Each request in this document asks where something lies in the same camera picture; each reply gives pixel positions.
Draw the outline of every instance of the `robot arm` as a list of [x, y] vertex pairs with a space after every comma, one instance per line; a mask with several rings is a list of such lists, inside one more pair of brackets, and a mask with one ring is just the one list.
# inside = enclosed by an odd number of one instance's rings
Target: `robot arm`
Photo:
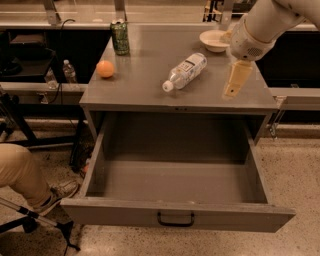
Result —
[[258, 0], [243, 15], [231, 35], [232, 65], [225, 94], [234, 97], [251, 73], [251, 61], [261, 59], [287, 30], [310, 20], [320, 29], [320, 0]]

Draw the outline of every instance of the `beige object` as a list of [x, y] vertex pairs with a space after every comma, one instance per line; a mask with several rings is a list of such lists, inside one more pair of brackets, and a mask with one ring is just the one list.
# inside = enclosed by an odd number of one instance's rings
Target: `beige object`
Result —
[[251, 61], [238, 60], [231, 66], [225, 95], [235, 97], [252, 72]]
[[211, 52], [224, 52], [229, 46], [221, 40], [221, 37], [226, 34], [223, 30], [209, 30], [200, 34], [200, 41]]
[[220, 42], [225, 44], [230, 44], [231, 34], [232, 34], [232, 30], [225, 31], [225, 33], [223, 33], [223, 35], [220, 37]]
[[27, 148], [1, 143], [0, 162], [0, 188], [10, 186], [33, 208], [40, 207], [50, 197], [50, 187]]

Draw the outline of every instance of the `drawer front panel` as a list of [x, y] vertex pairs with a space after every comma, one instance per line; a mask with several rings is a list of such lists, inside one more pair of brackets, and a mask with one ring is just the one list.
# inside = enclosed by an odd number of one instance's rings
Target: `drawer front panel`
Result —
[[155, 204], [106, 202], [92, 198], [64, 199], [62, 206], [75, 222], [81, 224], [228, 231], [276, 232], [295, 215], [288, 209], [268, 205], [215, 205], [201, 206], [202, 209], [194, 207], [194, 210], [168, 210], [177, 206], [166, 205], [161, 209]]

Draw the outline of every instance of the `open drawer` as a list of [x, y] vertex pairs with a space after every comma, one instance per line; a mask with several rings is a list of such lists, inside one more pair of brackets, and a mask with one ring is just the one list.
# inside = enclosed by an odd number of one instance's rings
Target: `open drawer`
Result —
[[78, 198], [82, 224], [275, 232], [295, 212], [271, 205], [242, 115], [107, 112]]

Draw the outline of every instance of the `shoe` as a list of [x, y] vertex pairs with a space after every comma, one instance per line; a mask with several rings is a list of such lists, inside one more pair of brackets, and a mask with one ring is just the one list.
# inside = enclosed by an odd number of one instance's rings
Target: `shoe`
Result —
[[57, 204], [59, 204], [62, 198], [72, 197], [78, 190], [79, 184], [76, 181], [66, 182], [58, 187], [52, 187], [50, 201], [34, 209], [34, 212], [40, 216], [47, 215]]

